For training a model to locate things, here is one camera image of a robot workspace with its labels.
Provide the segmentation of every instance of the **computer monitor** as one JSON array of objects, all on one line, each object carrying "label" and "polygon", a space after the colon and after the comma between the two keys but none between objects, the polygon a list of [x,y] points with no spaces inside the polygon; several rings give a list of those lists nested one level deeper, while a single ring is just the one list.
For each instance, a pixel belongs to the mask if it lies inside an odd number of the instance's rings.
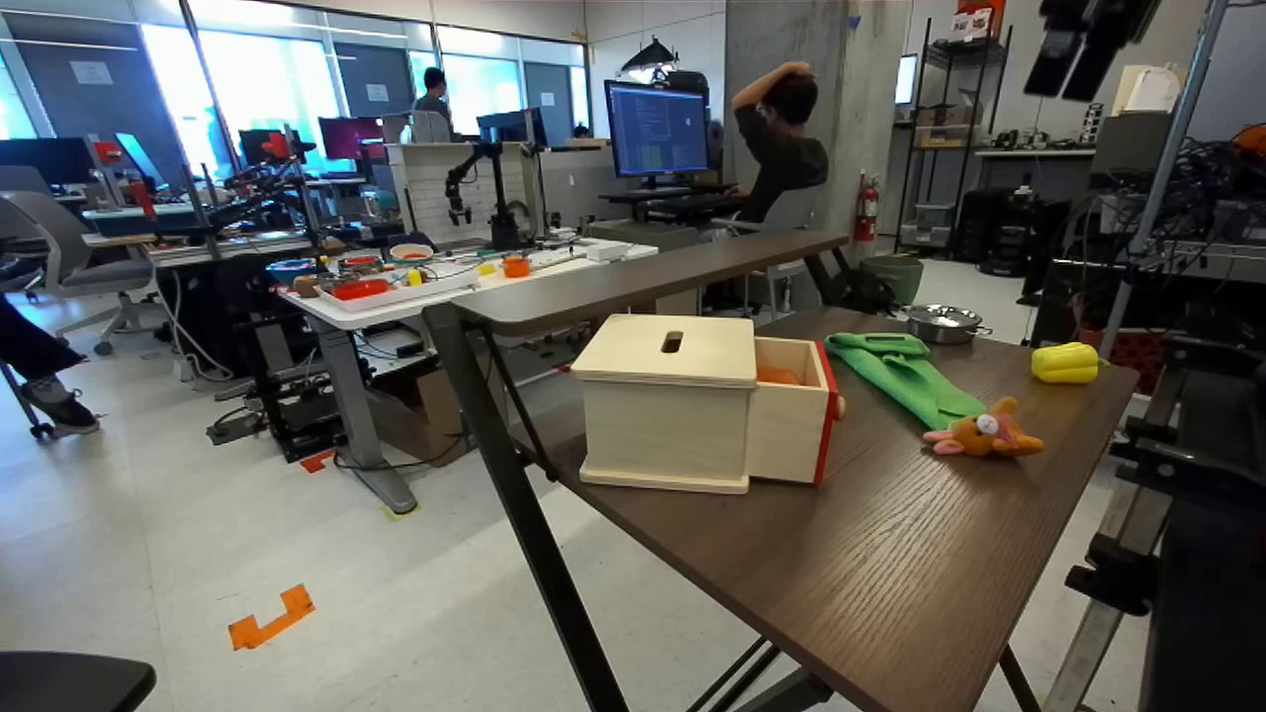
[{"label": "computer monitor", "polygon": [[96,159],[84,140],[13,140],[0,143],[0,168],[34,168],[45,184],[96,184]]},{"label": "computer monitor", "polygon": [[708,176],[708,101],[645,82],[607,82],[613,168],[621,180]]},{"label": "computer monitor", "polygon": [[378,121],[320,121],[324,159],[382,159]]},{"label": "computer monitor", "polygon": [[480,125],[480,143],[491,143],[491,148],[504,148],[504,143],[550,148],[546,121],[538,109],[480,117],[476,125]]},{"label": "computer monitor", "polygon": [[150,180],[154,185],[162,185],[162,176],[158,176],[150,151],[148,151],[133,134],[121,134],[121,131],[120,131],[113,140],[120,140],[120,151],[127,154],[127,164],[129,164],[142,180]]}]

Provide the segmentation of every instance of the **cardboard box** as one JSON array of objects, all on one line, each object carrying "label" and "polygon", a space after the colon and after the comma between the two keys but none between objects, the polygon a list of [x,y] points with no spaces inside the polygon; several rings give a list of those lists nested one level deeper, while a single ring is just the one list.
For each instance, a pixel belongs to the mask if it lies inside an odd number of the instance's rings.
[{"label": "cardboard box", "polygon": [[434,469],[471,450],[460,398],[452,391],[440,369],[378,379],[364,398],[368,398],[372,424],[388,448],[406,450]]}]

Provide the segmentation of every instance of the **wooden box lid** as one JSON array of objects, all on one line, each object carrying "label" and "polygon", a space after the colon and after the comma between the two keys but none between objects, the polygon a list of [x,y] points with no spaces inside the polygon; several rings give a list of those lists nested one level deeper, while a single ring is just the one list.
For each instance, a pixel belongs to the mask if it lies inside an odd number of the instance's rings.
[{"label": "wooden box lid", "polygon": [[578,379],[754,388],[752,320],[611,316],[571,369]]}]

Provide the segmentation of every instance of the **yellow object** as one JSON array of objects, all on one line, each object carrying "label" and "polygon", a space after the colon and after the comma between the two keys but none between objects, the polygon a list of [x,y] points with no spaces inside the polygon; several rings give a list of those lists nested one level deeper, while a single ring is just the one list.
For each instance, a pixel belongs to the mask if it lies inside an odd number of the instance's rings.
[{"label": "yellow object", "polygon": [[1087,346],[1037,349],[1030,372],[1042,383],[1092,383],[1101,379],[1101,353]]}]

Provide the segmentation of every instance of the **gray bowl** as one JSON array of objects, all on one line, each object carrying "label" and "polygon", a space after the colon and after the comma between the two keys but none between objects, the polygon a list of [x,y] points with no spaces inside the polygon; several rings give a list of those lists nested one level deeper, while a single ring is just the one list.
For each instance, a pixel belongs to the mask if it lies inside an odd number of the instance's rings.
[{"label": "gray bowl", "polygon": [[957,307],[910,307],[906,328],[926,346],[975,346],[980,316]]}]

